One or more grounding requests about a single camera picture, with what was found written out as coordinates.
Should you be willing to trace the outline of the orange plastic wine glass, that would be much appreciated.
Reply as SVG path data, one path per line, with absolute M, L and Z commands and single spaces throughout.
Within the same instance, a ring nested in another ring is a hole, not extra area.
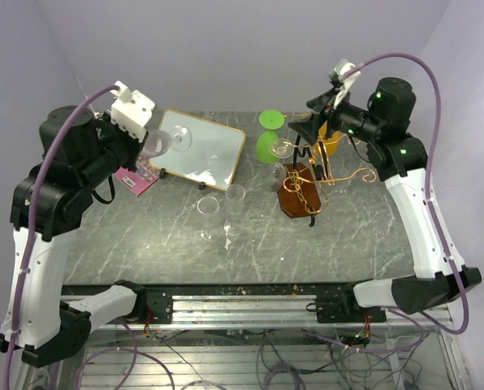
M 323 143 L 326 156 L 330 157 L 331 155 L 335 154 L 338 149 L 341 133 L 338 131 L 335 131 L 332 133 L 331 136 L 329 136 L 328 138 L 325 138 L 325 136 L 328 133 L 329 133 L 328 123 L 325 122 L 318 129 L 318 141 L 321 141 Z

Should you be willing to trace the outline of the green plastic wine glass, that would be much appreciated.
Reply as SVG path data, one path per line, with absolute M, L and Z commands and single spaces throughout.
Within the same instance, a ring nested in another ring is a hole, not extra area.
M 255 155 L 259 162 L 272 164 L 278 162 L 278 158 L 271 153 L 271 147 L 279 139 L 276 130 L 285 123 L 285 116 L 277 110 L 264 110 L 258 117 L 259 124 L 264 131 L 257 139 Z

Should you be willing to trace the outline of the clear wine glass front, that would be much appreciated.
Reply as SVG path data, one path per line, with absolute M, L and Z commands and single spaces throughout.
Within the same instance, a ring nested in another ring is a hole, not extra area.
M 170 151 L 183 153 L 192 144 L 192 133 L 184 126 L 175 125 L 169 130 L 148 131 L 148 137 L 140 152 L 141 156 L 156 158 Z

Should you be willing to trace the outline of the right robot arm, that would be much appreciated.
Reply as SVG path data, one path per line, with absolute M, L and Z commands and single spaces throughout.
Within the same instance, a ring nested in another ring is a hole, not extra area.
M 349 97 L 337 98 L 343 86 L 307 101 L 310 114 L 290 123 L 310 145 L 322 125 L 329 134 L 341 132 L 365 142 L 369 163 L 378 173 L 400 213 L 413 257 L 413 274 L 393 279 L 371 279 L 356 283 L 352 294 L 339 303 L 341 314 L 355 322 L 369 307 L 390 306 L 406 314 L 452 302 L 482 282 L 478 268 L 468 267 L 452 240 L 427 175 L 425 146 L 408 133 L 416 95 L 409 82 L 382 78 L 360 108 Z

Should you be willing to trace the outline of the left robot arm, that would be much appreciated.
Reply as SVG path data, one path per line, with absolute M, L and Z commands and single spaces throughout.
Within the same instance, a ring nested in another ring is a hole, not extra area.
M 61 299 L 70 248 L 97 187 L 133 170 L 147 139 L 153 111 L 95 115 L 63 106 L 40 126 L 45 155 L 13 194 L 11 223 L 15 274 L 0 352 L 20 350 L 24 363 L 41 368 L 74 356 L 100 326 L 118 318 L 140 322 L 147 292 L 121 280 L 76 303 Z

